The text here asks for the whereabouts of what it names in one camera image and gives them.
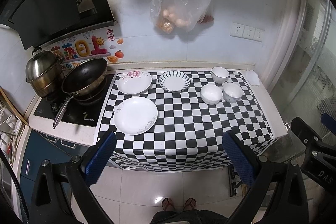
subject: drawer handle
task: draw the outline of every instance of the drawer handle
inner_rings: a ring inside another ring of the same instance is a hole
[[[55,137],[52,137],[52,136],[49,136],[49,135],[45,135],[45,138],[46,138],[46,140],[48,140],[49,142],[57,143],[57,138],[55,138]]]
[[[76,147],[75,143],[73,144],[73,146],[69,146],[69,145],[64,144],[63,140],[61,140],[61,145],[66,146],[66,147],[71,148],[71,149],[75,149],[75,147]]]
[[[30,168],[30,160],[27,159],[27,167],[26,167],[25,175],[29,174],[29,168]]]

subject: pot lid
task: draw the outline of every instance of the pot lid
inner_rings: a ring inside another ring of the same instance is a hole
[[[49,69],[57,61],[57,57],[50,51],[39,52],[34,55],[37,50],[42,50],[41,47],[33,49],[31,55],[33,56],[26,65],[26,78],[27,82],[30,82],[47,69]]]

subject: dark clothing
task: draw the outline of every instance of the dark clothing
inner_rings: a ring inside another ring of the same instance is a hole
[[[177,221],[188,221],[190,224],[224,224],[227,218],[207,210],[189,210],[182,213],[157,212],[150,224],[163,224]]]

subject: sandal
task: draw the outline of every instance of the sandal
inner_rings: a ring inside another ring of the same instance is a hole
[[[188,200],[185,202],[183,212],[189,210],[195,210],[195,208],[196,208],[196,200],[194,198],[188,198]]]
[[[168,211],[173,211],[173,212],[175,211],[175,207],[174,207],[174,204],[173,204],[173,201],[171,200],[171,198],[165,198],[164,200],[162,200],[161,205],[162,205],[162,208],[163,208],[163,210],[164,210],[165,212],[167,212],[167,209],[168,209],[169,206],[172,206],[173,209],[172,209],[172,210],[168,210]]]

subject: plate with black striped rim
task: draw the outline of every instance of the plate with black striped rim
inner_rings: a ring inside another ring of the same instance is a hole
[[[190,85],[190,78],[182,71],[170,70],[160,76],[159,85],[169,92],[181,92]]]

